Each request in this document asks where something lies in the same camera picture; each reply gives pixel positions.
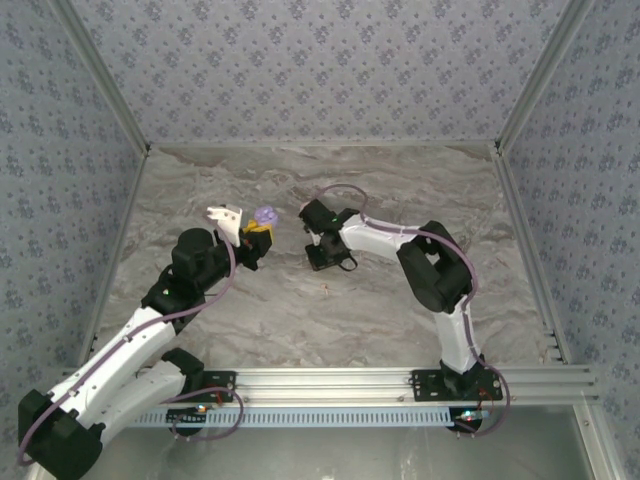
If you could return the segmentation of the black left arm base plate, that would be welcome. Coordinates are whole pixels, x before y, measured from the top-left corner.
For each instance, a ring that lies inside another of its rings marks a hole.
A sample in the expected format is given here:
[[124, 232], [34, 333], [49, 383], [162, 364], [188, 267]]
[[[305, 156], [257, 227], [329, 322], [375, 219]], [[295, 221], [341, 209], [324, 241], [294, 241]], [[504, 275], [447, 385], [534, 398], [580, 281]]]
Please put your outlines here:
[[173, 364], [143, 368], [135, 376], [140, 381], [138, 393], [151, 406], [163, 403], [233, 402], [237, 372], [233, 370], [200, 369], [188, 373]]

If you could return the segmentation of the purple earbud charging case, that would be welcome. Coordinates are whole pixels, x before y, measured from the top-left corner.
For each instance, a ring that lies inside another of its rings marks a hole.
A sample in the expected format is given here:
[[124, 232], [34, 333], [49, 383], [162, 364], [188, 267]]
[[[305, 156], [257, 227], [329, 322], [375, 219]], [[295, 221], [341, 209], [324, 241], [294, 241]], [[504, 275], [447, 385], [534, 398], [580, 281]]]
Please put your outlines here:
[[279, 221], [276, 210], [271, 206], [262, 206], [255, 210], [254, 218], [256, 230], [273, 230]]

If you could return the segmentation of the aluminium frame post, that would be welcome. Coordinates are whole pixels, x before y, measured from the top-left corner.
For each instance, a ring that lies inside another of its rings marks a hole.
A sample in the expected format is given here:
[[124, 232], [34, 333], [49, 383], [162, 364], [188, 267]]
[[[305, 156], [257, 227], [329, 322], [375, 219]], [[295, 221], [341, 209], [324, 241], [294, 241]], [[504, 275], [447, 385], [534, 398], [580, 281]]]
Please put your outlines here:
[[149, 144], [71, 0], [46, 1], [88, 69], [130, 144], [136, 152], [145, 156], [148, 153]]
[[499, 155], [506, 155], [512, 148], [594, 3], [595, 0], [567, 0], [531, 75], [495, 140]]

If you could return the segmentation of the black controller board with LED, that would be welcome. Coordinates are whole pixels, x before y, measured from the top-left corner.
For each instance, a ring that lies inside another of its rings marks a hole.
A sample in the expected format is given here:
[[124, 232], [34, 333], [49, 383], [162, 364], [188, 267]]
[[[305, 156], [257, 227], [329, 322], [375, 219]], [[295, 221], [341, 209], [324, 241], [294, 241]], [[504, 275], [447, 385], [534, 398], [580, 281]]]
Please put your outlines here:
[[451, 407], [449, 414], [453, 424], [447, 427], [448, 430], [460, 435], [475, 435], [491, 411], [481, 407]]
[[166, 412], [165, 421], [174, 435], [191, 437], [204, 428], [207, 412], [208, 408], [205, 405], [170, 408]]

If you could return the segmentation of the short aluminium frame leg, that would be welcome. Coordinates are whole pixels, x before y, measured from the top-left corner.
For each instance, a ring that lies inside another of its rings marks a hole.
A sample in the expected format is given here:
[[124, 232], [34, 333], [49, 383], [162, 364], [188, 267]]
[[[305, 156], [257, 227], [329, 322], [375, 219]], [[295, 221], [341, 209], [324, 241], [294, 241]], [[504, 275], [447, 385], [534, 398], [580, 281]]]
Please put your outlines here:
[[573, 410], [595, 480], [627, 480], [604, 409], [581, 404]]

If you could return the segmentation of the aluminium table side rail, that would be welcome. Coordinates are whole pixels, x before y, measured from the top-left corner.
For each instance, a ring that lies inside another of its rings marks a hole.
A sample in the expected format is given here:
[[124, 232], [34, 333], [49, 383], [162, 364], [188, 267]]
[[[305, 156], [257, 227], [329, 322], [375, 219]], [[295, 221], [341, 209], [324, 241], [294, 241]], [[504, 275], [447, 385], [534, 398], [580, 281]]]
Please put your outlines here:
[[562, 322], [544, 275], [543, 265], [538, 255], [510, 165], [500, 154], [494, 156], [494, 162], [534, 302], [545, 330], [555, 339], [555, 347], [551, 347], [553, 354], [549, 353], [548, 357], [555, 363], [571, 364], [572, 356], [564, 335]]
[[116, 277], [119, 262], [122, 257], [122, 252], [124, 250], [127, 230], [135, 206], [136, 197], [140, 188], [147, 159], [149, 157], [149, 152], [150, 146], [148, 146], [147, 149], [143, 152], [138, 167], [135, 171], [135, 175], [133, 177], [133, 183], [131, 185], [131, 189], [125, 203], [119, 230], [113, 244], [112, 253], [106, 265], [105, 275], [103, 277], [100, 288], [97, 291], [96, 303], [92, 310], [88, 326], [83, 336], [83, 342], [78, 354], [78, 366], [81, 366], [90, 358], [96, 335], [100, 329], [103, 312], [108, 304], [111, 288]]

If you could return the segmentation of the aluminium table back rail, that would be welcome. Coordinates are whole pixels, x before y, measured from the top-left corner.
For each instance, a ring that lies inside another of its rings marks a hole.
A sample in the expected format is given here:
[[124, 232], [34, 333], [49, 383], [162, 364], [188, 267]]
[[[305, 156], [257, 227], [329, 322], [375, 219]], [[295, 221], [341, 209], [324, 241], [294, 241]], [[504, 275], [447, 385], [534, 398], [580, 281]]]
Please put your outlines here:
[[242, 147], [256, 147], [256, 148], [294, 148], [294, 147], [413, 147], [413, 146], [427, 146], [427, 147], [463, 147], [463, 148], [475, 148], [475, 147], [487, 147], [490, 150], [495, 150], [494, 140], [301, 140], [301, 141], [235, 141], [235, 142], [152, 142], [151, 148], [242, 148]]

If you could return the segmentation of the aluminium mounting rail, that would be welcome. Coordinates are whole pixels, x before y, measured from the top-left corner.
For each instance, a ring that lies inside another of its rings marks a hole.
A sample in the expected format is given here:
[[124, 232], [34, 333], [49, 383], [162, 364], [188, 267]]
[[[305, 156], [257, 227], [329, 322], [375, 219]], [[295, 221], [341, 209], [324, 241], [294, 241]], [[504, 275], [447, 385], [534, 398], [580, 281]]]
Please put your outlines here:
[[[431, 403], [438, 406], [473, 405], [573, 405], [599, 399], [595, 373], [587, 366], [503, 366], [499, 374], [504, 398], [476, 402], [416, 402], [409, 367], [388, 368], [239, 368], [234, 390], [249, 406], [394, 406]], [[67, 406], [83, 411], [148, 404], [138, 393], [136, 375], [120, 376], [111, 386], [100, 387], [90, 380], [74, 385], [77, 374], [54, 386], [50, 394], [59, 399], [67, 391], [73, 394]]]

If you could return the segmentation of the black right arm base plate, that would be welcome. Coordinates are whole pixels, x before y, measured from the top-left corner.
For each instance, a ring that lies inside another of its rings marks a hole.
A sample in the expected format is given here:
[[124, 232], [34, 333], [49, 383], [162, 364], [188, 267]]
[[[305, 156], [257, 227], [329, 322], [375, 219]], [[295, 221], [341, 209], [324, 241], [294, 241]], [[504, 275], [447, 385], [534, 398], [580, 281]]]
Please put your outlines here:
[[409, 385], [416, 402], [476, 402], [504, 398], [499, 377], [486, 369], [468, 375], [462, 382], [441, 369], [413, 370]]

